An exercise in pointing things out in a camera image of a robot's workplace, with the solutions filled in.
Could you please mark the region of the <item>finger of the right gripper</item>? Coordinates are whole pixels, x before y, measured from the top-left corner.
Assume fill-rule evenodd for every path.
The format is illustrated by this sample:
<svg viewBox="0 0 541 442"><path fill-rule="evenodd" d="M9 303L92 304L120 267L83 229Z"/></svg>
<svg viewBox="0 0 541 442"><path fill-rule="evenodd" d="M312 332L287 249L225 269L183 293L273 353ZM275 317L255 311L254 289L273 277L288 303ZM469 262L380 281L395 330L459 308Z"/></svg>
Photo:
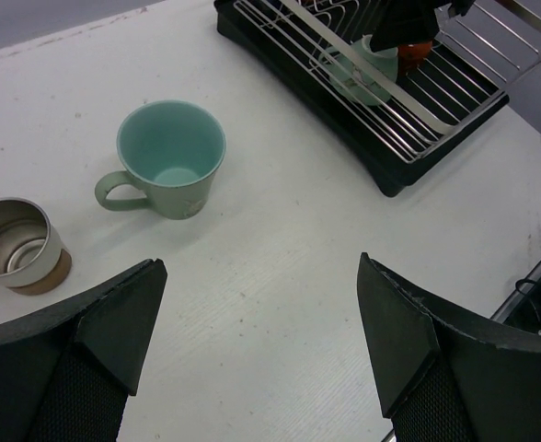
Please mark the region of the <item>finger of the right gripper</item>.
<svg viewBox="0 0 541 442"><path fill-rule="evenodd" d="M381 1L371 37L373 52L432 41L439 32L436 1Z"/></svg>

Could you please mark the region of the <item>steel cup with cork base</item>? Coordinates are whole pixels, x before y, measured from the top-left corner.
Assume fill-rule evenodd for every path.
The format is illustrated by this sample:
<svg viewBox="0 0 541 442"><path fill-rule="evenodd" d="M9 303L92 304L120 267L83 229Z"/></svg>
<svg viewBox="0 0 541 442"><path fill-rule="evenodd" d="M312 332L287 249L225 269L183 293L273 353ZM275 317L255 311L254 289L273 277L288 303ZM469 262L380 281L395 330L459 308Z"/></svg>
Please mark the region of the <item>steel cup with cork base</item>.
<svg viewBox="0 0 541 442"><path fill-rule="evenodd" d="M0 286L25 296L48 293L72 269L72 256L47 214L32 201L0 199Z"/></svg>

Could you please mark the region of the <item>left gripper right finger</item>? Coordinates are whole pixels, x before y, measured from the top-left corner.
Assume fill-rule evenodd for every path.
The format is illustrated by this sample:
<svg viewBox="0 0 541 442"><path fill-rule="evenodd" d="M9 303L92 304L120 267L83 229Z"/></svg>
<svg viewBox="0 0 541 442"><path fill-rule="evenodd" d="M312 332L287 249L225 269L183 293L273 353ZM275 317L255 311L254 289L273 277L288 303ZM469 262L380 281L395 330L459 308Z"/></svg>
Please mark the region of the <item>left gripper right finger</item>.
<svg viewBox="0 0 541 442"><path fill-rule="evenodd" d="M399 441L541 441L541 336L428 292L363 254L363 331Z"/></svg>

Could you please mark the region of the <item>pale green mug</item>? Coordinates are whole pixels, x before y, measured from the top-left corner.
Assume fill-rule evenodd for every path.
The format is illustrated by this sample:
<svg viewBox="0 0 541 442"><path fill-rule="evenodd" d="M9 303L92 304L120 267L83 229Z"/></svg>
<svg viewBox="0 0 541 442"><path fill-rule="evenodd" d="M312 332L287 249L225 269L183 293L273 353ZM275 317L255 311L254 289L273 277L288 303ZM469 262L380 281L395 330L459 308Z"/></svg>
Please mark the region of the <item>pale green mug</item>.
<svg viewBox="0 0 541 442"><path fill-rule="evenodd" d="M98 204L113 212L149 209L184 220L207 203L226 139L221 124L204 108L161 100L123 120L116 147L124 169L97 182Z"/></svg>
<svg viewBox="0 0 541 442"><path fill-rule="evenodd" d="M370 48L372 37L372 34L363 35L351 47L364 61L395 82L398 72L398 49L390 48L374 52ZM331 85L345 99L366 106L380 106L390 100L391 95L388 91L335 47L327 47L318 61L326 67Z"/></svg>

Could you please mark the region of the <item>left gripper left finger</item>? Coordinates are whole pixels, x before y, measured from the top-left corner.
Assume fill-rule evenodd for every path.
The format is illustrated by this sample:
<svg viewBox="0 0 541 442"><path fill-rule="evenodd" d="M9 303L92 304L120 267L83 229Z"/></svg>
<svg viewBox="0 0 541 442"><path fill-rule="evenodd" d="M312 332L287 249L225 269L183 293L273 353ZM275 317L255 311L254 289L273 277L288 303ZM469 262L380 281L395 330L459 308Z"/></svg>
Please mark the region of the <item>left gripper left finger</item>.
<svg viewBox="0 0 541 442"><path fill-rule="evenodd" d="M167 281L146 260L0 324L0 441L114 441Z"/></svg>

